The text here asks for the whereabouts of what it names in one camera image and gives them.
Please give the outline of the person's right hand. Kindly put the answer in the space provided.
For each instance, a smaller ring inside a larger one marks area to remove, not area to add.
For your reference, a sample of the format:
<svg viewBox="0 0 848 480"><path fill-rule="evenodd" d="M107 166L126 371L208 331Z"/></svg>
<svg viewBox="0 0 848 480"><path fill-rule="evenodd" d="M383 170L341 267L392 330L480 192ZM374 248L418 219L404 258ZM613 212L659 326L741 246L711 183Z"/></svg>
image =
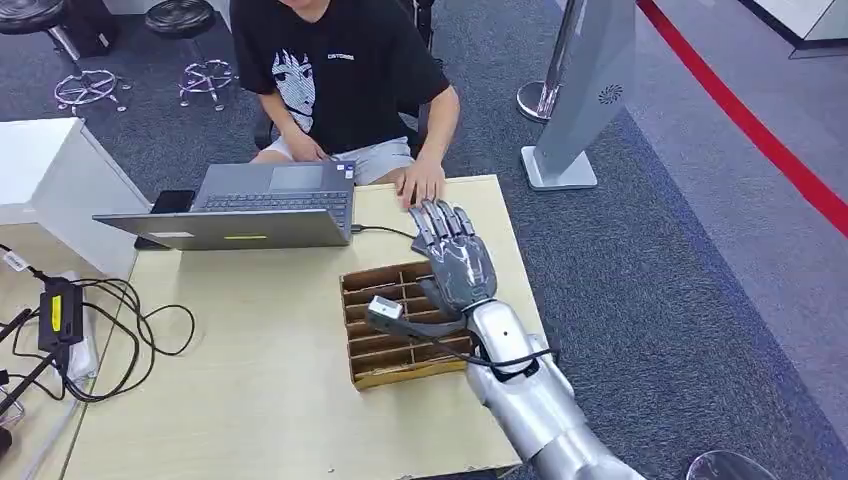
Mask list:
<svg viewBox="0 0 848 480"><path fill-rule="evenodd" d="M294 161L317 162L330 159L309 135L300 130L286 132L283 138Z"/></svg>

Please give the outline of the person's left hand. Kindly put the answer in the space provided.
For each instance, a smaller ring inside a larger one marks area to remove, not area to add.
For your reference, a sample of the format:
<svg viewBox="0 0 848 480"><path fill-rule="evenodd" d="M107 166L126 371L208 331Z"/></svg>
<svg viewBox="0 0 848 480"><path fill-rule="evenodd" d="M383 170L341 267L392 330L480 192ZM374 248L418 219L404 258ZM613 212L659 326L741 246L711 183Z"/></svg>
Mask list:
<svg viewBox="0 0 848 480"><path fill-rule="evenodd" d="M425 200L439 200L443 197L445 180L440 163L416 160L399 170L395 178L397 198L403 208L420 206Z"/></svg>

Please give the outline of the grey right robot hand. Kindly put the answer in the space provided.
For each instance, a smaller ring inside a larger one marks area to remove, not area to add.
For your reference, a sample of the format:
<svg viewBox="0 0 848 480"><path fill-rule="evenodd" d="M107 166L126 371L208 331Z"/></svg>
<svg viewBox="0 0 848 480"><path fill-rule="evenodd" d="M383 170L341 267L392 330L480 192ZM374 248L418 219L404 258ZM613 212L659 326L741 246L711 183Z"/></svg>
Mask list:
<svg viewBox="0 0 848 480"><path fill-rule="evenodd" d="M419 282L428 299L453 319L493 300L497 275L467 212L443 200L424 200L409 213L421 239L418 251L432 271Z"/></svg>

